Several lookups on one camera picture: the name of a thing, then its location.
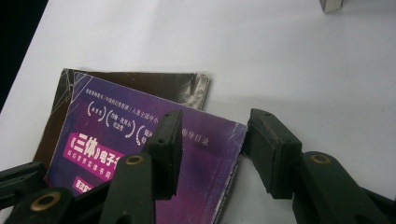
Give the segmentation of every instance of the black bracket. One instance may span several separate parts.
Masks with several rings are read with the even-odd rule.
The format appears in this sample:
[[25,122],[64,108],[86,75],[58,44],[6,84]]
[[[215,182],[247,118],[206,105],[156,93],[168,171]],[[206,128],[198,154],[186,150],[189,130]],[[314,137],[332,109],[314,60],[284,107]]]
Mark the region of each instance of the black bracket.
[[332,156],[302,152],[302,144],[274,115],[252,109],[246,154],[274,199],[293,199],[299,224],[396,223],[395,202],[356,184]]

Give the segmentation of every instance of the white table surface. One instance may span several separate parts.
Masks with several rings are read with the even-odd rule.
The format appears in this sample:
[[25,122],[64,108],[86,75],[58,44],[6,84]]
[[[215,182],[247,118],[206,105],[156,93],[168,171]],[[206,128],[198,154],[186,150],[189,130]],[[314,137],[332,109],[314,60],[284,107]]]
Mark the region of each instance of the white table surface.
[[[247,123],[275,114],[303,151],[396,194],[396,1],[49,1],[0,116],[0,170],[31,161],[63,68],[199,72],[204,110]],[[9,209],[0,213],[4,221]],[[221,223],[295,223],[244,158]]]

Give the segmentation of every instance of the circular hole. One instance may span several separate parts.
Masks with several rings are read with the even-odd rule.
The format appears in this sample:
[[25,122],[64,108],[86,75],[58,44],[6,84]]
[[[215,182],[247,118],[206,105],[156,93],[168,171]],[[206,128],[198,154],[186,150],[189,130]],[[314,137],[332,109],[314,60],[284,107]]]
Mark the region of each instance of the circular hole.
[[55,198],[52,195],[48,195],[38,201],[38,204],[44,205],[47,203],[51,203]]
[[323,155],[312,155],[311,160],[320,164],[330,164],[330,159]]
[[359,224],[375,224],[370,218],[362,216],[362,215],[356,215],[355,220]]
[[132,219],[131,215],[124,214],[117,220],[117,224],[133,224],[134,220]]
[[38,197],[32,204],[30,205],[30,209],[32,211],[44,211],[51,208],[57,202],[61,200],[61,193],[57,191],[53,191],[47,194]]
[[126,160],[126,163],[129,165],[136,165],[143,161],[143,157],[141,156],[131,156]]

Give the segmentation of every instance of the book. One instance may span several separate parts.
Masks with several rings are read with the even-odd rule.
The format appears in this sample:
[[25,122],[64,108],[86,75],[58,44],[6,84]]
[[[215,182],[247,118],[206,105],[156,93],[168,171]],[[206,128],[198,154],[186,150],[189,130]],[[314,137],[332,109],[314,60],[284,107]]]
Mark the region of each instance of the book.
[[166,112],[183,111],[177,195],[156,201],[158,223],[213,223],[229,186],[247,126],[76,73],[71,104],[47,173],[75,195],[111,179],[117,160],[140,152]]
[[34,158],[34,161],[41,161],[47,168],[70,105],[76,72],[99,77],[196,109],[202,109],[209,85],[208,76],[196,73],[101,73],[65,68],[59,78],[52,111]]

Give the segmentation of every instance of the purple book cover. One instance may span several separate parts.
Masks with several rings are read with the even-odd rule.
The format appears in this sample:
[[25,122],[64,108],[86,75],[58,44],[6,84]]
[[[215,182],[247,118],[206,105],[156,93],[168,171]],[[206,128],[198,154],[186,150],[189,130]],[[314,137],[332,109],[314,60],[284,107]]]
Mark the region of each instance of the purple book cover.
[[114,175],[117,161],[140,152],[163,114],[182,109],[183,157],[177,196],[156,201],[158,223],[212,223],[247,127],[184,105],[76,73],[72,103],[47,180],[79,195]]

